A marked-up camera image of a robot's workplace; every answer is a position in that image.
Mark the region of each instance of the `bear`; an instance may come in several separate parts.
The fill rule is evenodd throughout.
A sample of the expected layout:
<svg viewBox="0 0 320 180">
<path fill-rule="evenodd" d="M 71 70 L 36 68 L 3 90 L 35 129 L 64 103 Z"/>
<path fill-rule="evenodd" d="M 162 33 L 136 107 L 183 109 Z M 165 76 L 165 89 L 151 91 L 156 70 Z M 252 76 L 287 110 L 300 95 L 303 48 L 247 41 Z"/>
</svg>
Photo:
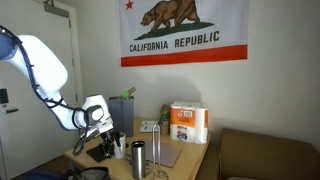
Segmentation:
<svg viewBox="0 0 320 180">
<path fill-rule="evenodd" d="M 156 31 L 161 24 L 166 28 L 171 27 L 170 20 L 174 19 L 174 27 L 177 28 L 181 23 L 188 19 L 189 21 L 200 22 L 197 14 L 197 8 L 194 0 L 171 0 L 160 1 L 150 11 L 144 14 L 141 25 L 149 25 L 152 21 L 154 25 L 150 32 Z"/>
</svg>

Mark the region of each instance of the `thermos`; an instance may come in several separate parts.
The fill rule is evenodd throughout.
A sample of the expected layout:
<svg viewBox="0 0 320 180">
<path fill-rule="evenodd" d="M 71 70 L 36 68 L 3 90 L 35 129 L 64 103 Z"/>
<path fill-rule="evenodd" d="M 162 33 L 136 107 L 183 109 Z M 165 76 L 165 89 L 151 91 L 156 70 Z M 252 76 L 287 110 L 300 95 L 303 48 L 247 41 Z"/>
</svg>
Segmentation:
<svg viewBox="0 0 320 180">
<path fill-rule="evenodd" d="M 132 173 L 135 180 L 140 180 L 146 174 L 145 143 L 134 141 L 131 143 Z"/>
</svg>

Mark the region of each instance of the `flag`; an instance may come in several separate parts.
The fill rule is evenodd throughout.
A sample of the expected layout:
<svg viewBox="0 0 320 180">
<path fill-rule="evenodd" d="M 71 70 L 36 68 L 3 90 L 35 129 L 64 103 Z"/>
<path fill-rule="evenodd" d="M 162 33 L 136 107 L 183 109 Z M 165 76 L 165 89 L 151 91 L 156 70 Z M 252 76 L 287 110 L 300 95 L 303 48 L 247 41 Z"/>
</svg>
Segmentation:
<svg viewBox="0 0 320 180">
<path fill-rule="evenodd" d="M 117 0 L 121 66 L 247 59 L 249 0 Z"/>
</svg>

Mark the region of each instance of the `red star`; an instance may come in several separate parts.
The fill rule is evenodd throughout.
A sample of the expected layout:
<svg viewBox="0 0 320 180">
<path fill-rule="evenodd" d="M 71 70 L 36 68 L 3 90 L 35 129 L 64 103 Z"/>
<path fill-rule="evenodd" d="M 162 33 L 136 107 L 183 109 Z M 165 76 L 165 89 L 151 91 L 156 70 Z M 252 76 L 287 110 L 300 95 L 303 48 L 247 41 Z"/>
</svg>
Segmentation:
<svg viewBox="0 0 320 180">
<path fill-rule="evenodd" d="M 131 2 L 131 1 L 129 0 L 129 2 L 126 4 L 127 9 L 132 9 L 132 4 L 133 4 L 133 2 Z"/>
</svg>

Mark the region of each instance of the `wooden table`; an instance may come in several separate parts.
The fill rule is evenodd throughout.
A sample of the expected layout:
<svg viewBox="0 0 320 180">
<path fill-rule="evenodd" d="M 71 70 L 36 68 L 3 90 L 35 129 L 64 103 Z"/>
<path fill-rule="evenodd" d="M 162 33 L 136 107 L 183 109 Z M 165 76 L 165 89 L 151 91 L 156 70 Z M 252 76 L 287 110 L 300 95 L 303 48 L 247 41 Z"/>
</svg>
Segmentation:
<svg viewBox="0 0 320 180">
<path fill-rule="evenodd" d="M 130 145 L 131 142 L 135 140 L 152 140 L 152 133 L 140 133 L 140 125 L 143 120 L 149 120 L 147 118 L 139 118 L 134 122 L 134 136 L 127 138 L 127 143 Z M 183 141 L 176 141 L 170 138 L 170 135 L 162 135 L 161 143 L 165 143 L 171 146 L 181 147 L 180 155 L 172 168 L 166 166 L 160 166 L 160 170 L 166 172 L 169 179 L 195 179 L 199 167 L 201 165 L 202 159 L 208 148 L 208 144 L 211 140 L 212 132 L 208 133 L 208 140 L 206 144 L 195 144 L 186 143 Z M 100 163 L 97 163 L 92 159 L 86 151 L 98 146 L 102 142 L 102 139 L 96 138 L 86 143 L 83 152 L 74 157 L 72 152 L 73 149 L 65 152 L 65 156 L 69 159 L 72 166 L 77 168 L 87 168 L 94 166 L 106 166 L 109 168 L 110 177 L 113 180 L 130 180 L 132 177 L 132 167 L 129 162 L 125 159 L 116 159 L 112 157 L 111 159 L 106 159 Z"/>
</svg>

